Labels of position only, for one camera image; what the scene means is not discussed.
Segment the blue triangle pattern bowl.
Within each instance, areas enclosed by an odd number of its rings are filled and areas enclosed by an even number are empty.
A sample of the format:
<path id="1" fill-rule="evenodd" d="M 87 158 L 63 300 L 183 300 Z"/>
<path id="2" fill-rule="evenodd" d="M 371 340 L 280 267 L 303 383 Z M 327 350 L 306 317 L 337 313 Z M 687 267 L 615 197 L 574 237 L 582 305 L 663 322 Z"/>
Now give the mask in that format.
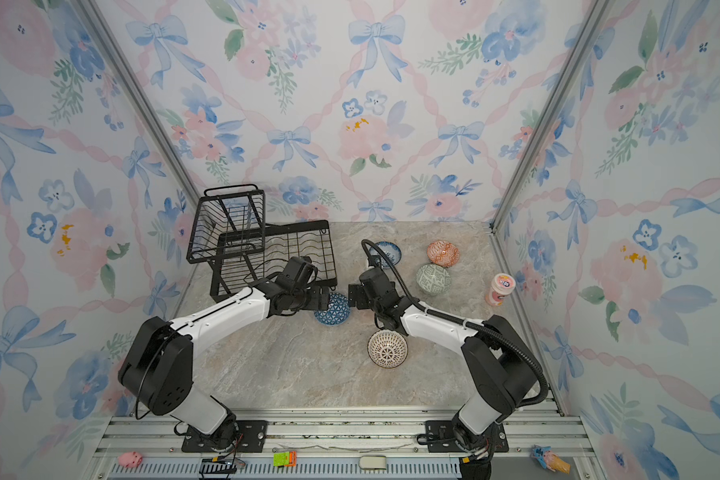
<path id="1" fill-rule="evenodd" d="M 351 308 L 346 295 L 332 292 L 329 295 L 328 309 L 315 311 L 315 319 L 322 325 L 338 326 L 345 323 L 351 314 Z"/>

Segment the black wire dish rack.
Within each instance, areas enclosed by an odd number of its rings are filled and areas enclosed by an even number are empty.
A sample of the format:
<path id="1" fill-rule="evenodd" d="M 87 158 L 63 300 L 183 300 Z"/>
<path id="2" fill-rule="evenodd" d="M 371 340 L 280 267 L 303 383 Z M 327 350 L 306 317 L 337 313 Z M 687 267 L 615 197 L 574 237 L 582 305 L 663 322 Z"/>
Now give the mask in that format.
<path id="1" fill-rule="evenodd" d="M 208 188 L 199 199 L 186 259 L 212 271 L 210 296 L 221 302 L 255 280 L 280 272 L 294 256 L 309 258 L 317 286 L 337 288 L 335 255 L 326 220 L 266 221 L 266 195 L 255 184 Z"/>

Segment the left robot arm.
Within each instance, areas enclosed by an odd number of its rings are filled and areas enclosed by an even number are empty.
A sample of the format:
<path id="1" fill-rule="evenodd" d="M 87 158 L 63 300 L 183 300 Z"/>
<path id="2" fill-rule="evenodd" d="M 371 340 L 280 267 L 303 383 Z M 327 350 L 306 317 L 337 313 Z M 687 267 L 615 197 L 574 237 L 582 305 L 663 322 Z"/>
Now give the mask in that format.
<path id="1" fill-rule="evenodd" d="M 325 311 L 330 294 L 316 284 L 318 267 L 292 257 L 284 269 L 258 279 L 204 310 L 164 320 L 147 319 L 118 372 L 119 383 L 155 416 L 187 425 L 205 449 L 228 452 L 241 438 L 236 415 L 194 385 L 194 361 L 238 330 L 274 316 Z"/>

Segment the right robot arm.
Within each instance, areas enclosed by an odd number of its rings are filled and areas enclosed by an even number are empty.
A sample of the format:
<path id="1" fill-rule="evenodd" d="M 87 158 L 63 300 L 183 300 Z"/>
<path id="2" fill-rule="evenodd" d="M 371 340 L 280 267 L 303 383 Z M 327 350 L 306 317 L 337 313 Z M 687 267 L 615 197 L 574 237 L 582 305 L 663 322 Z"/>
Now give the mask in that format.
<path id="1" fill-rule="evenodd" d="M 505 318 L 483 321 L 449 314 L 399 292 L 387 274 L 374 267 L 348 286 L 348 303 L 371 310 L 384 330 L 422 338 L 462 355 L 475 393 L 452 419 L 455 441 L 466 451 L 483 448 L 496 427 L 517 409 L 549 395 L 543 369 Z"/>

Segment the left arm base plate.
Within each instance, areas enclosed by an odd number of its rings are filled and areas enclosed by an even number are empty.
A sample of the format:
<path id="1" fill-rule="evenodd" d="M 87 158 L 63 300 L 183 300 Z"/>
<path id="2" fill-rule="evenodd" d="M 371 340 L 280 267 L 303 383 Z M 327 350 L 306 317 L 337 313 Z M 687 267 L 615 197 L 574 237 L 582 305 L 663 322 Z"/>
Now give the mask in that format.
<path id="1" fill-rule="evenodd" d="M 181 447 L 183 453 L 261 453 L 267 437 L 266 420 L 224 422 L 214 433 L 203 434 L 188 427 Z"/>

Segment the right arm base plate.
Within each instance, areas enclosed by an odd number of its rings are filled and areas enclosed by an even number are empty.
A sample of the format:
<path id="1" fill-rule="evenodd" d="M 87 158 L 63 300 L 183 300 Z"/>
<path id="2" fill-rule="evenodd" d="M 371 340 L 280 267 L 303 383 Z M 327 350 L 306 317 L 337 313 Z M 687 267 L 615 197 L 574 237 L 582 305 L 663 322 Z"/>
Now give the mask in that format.
<path id="1" fill-rule="evenodd" d="M 507 453 L 509 446 L 502 424 L 492 423 L 482 434 L 474 434 L 452 420 L 427 420 L 417 442 L 430 453 L 479 453 L 483 450 Z"/>

